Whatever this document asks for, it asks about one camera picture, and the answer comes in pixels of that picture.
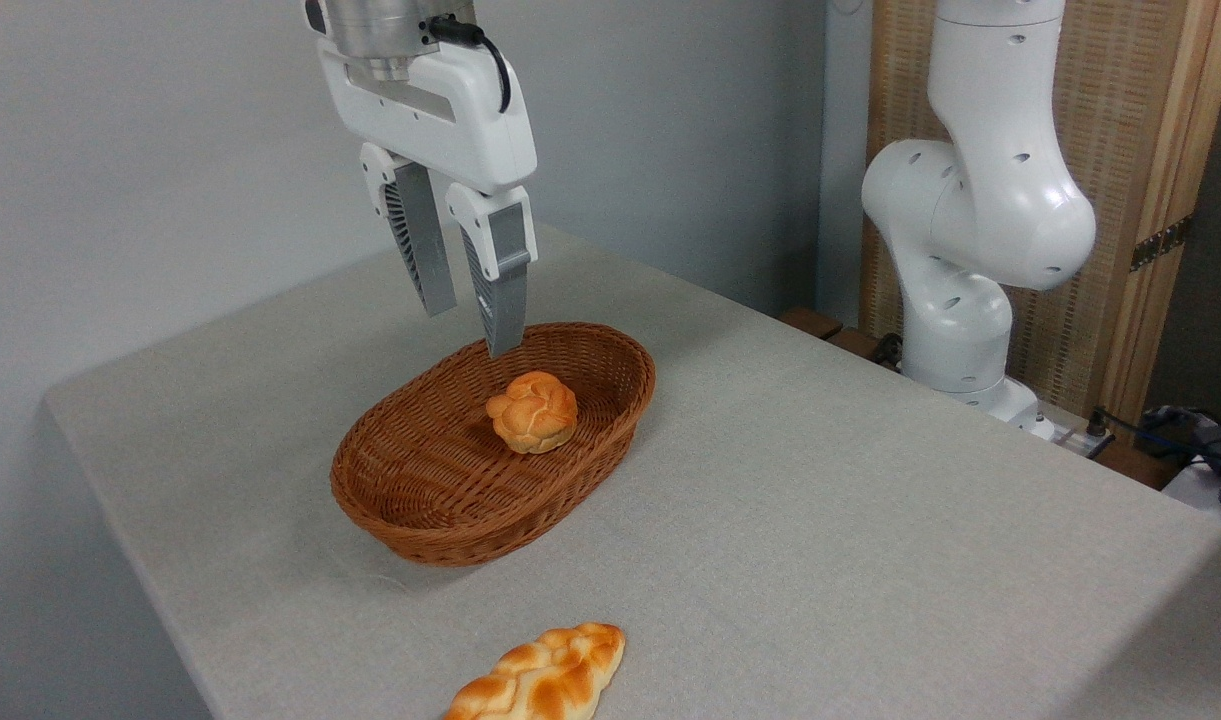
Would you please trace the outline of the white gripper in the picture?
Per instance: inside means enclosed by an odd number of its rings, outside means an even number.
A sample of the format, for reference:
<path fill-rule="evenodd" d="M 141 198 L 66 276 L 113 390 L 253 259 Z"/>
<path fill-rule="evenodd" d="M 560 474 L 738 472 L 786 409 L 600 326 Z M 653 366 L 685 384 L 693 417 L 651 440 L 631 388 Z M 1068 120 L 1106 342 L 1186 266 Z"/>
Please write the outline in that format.
<path fill-rule="evenodd" d="M 372 142 L 360 146 L 360 165 L 374 214 L 389 225 L 424 310 L 455 308 L 432 168 L 459 182 L 447 209 L 460 227 L 490 355 L 512 351 L 526 328 L 527 265 L 538 257 L 531 201 L 518 185 L 534 176 L 537 156 L 516 73 L 505 67 L 512 96 L 502 111 L 499 68 L 486 50 L 444 44 L 415 56 L 404 81 L 374 78 L 326 38 L 317 54 L 342 123 Z"/>

